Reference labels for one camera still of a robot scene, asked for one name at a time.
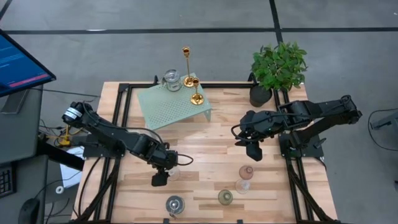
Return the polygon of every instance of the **candle holder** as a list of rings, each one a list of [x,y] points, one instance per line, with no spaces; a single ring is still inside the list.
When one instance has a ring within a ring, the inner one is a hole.
[[[192,83],[196,91],[195,94],[191,96],[191,103],[193,103],[194,105],[201,105],[205,101],[205,99],[202,94],[198,93],[199,78],[193,78]]]
[[[189,72],[189,54],[190,54],[190,51],[191,50],[189,49],[189,47],[183,47],[182,48],[182,52],[184,53],[184,56],[185,56],[185,58],[187,60],[187,70],[188,70],[188,76],[184,78],[184,82],[183,83],[184,83],[184,85],[186,87],[189,87],[189,88],[193,87],[193,78],[191,77],[191,74]]]

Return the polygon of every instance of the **green perforated shelf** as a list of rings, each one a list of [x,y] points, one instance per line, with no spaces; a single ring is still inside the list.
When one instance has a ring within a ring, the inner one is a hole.
[[[211,104],[208,101],[201,85],[198,93],[205,98],[201,105],[194,105],[190,98],[195,93],[195,87],[187,88],[184,85],[179,91],[168,91],[166,85],[156,85],[138,94],[139,104],[146,122],[146,127],[152,130],[204,113],[207,120],[211,119]]]

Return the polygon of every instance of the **computer monitor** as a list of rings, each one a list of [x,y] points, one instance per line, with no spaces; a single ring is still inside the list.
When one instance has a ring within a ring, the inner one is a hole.
[[[26,90],[55,79],[53,73],[0,29],[0,97],[10,95],[2,113],[17,113],[15,109],[21,107]]]

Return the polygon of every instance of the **monitor stand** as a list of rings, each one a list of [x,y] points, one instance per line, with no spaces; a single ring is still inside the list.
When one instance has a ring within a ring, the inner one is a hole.
[[[17,93],[10,94],[6,103],[1,109],[2,114],[18,114],[24,104],[29,90],[22,90]]]

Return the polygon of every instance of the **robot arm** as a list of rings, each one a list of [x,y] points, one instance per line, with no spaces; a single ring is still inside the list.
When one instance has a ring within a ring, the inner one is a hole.
[[[338,124],[354,124],[362,116],[356,109],[355,104],[349,95],[343,96],[340,100],[327,101],[323,103],[312,103],[311,101],[294,101],[280,105],[278,111],[248,111],[241,119],[239,125],[241,132],[235,135],[240,139],[235,145],[246,146],[246,154],[256,161],[262,159],[262,151],[259,141],[265,138],[290,131],[290,147],[300,149],[305,147],[309,140],[317,134]],[[314,119],[317,121],[308,126]]]
[[[115,126],[95,113],[88,103],[73,102],[62,119],[74,128],[84,128],[94,135],[98,142],[113,154],[121,156],[125,150],[146,161],[158,170],[152,177],[153,186],[167,184],[169,176],[166,170],[177,165],[178,152],[168,150],[167,143],[146,135],[128,132],[125,128]]]

